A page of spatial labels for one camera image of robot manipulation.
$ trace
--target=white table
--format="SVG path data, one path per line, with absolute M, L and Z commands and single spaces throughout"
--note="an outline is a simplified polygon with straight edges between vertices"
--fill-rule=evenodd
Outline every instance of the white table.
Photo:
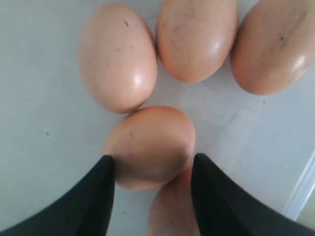
M 94 103 L 76 63 L 82 25 L 106 2 L 0 1 L 0 230 L 70 189 L 98 161 L 107 134 L 123 117 Z M 161 0 L 124 2 L 155 28 Z M 243 17 L 256 0 L 239 3 Z M 185 111 L 195 122 L 196 151 L 295 219 L 315 183 L 314 76 L 315 67 L 277 95 L 253 96 L 237 86 L 228 61 L 194 85 L 172 79 L 160 66 L 145 105 Z M 108 235 L 145 236 L 155 193 L 117 188 Z

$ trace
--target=brown egg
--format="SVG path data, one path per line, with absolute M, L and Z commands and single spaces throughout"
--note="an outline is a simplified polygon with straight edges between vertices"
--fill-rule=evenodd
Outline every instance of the brown egg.
M 116 163 L 117 183 L 144 190 L 172 180 L 193 156 L 195 129 L 181 111 L 164 106 L 141 109 L 107 137 L 104 154 Z
M 314 0 L 261 0 L 242 22 L 233 47 L 237 83 L 265 95 L 297 81 L 315 59 L 314 25 Z
M 99 8 L 84 26 L 79 64 L 95 100 L 116 113 L 129 113 L 151 95 L 158 74 L 152 32 L 122 4 Z
M 237 0 L 164 0 L 157 20 L 157 46 L 165 69 L 195 83 L 214 74 L 233 45 Z
M 192 168 L 163 186 L 151 207 L 148 236 L 200 236 L 191 199 Z

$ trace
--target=white surface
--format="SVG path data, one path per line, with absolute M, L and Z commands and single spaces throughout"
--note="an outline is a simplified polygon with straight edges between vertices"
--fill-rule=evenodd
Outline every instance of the white surface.
M 0 230 L 70 189 L 97 162 L 106 135 L 122 118 L 92 101 L 76 63 L 82 24 L 106 2 L 0 1 Z M 124 2 L 154 29 L 161 0 Z M 244 16 L 256 1 L 239 2 Z M 296 218 L 315 182 L 314 76 L 315 67 L 289 89 L 261 97 L 236 85 L 229 62 L 195 85 L 172 79 L 161 66 L 146 105 L 185 111 L 195 122 L 196 151 Z M 117 189 L 108 235 L 145 236 L 155 192 Z

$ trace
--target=egg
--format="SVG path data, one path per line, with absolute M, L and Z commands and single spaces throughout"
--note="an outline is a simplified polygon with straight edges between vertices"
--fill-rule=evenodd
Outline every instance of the egg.
M 116 182 L 130 190 L 162 186 L 193 156 L 195 129 L 181 111 L 143 108 L 124 118 L 109 134 L 104 154 L 114 157 Z
M 130 7 L 111 3 L 85 24 L 78 50 L 84 82 L 95 100 L 130 113 L 151 95 L 158 74 L 152 32 Z
M 302 77 L 315 59 L 315 1 L 261 0 L 246 16 L 231 54 L 247 92 L 278 92 Z
M 148 236 L 200 236 L 191 199 L 192 168 L 163 186 L 149 214 Z
M 196 83 L 228 57 L 239 19 L 237 0 L 164 0 L 157 20 L 157 47 L 165 69 Z

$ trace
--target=eggshell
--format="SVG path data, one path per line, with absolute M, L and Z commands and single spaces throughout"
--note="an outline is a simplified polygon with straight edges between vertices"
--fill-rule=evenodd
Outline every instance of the eggshell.
M 123 119 L 107 137 L 104 154 L 114 157 L 122 188 L 144 190 L 178 175 L 193 156 L 194 146 L 191 120 L 175 108 L 154 106 Z
M 261 95 L 297 81 L 314 59 L 314 0 L 261 0 L 242 22 L 231 55 L 237 83 Z
M 191 199 L 192 168 L 163 186 L 149 215 L 148 236 L 200 236 Z
M 79 64 L 95 100 L 116 113 L 129 113 L 151 95 L 158 74 L 152 32 L 133 9 L 112 3 L 84 26 Z
M 187 83 L 214 74 L 230 52 L 238 19 L 237 0 L 164 0 L 157 46 L 165 69 Z

